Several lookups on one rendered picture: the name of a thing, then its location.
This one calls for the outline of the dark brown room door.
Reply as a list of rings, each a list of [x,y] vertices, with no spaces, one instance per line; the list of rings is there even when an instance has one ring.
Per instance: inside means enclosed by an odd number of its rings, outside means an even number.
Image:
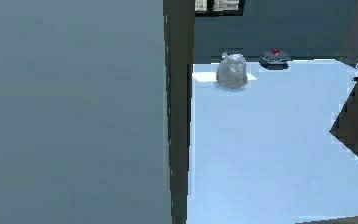
[[[172,224],[186,224],[194,0],[163,0]]]

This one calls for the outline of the dark flat object red knob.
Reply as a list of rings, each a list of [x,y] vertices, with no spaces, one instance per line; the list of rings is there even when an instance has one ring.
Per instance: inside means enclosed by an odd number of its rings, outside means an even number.
[[[291,57],[284,51],[278,48],[272,48],[270,51],[265,51],[260,58],[259,63],[267,70],[283,70],[288,68],[288,62]]]

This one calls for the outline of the black framed window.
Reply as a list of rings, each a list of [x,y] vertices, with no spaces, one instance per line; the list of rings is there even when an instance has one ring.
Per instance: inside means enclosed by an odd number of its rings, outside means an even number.
[[[246,0],[195,0],[195,16],[242,16],[245,2]]]

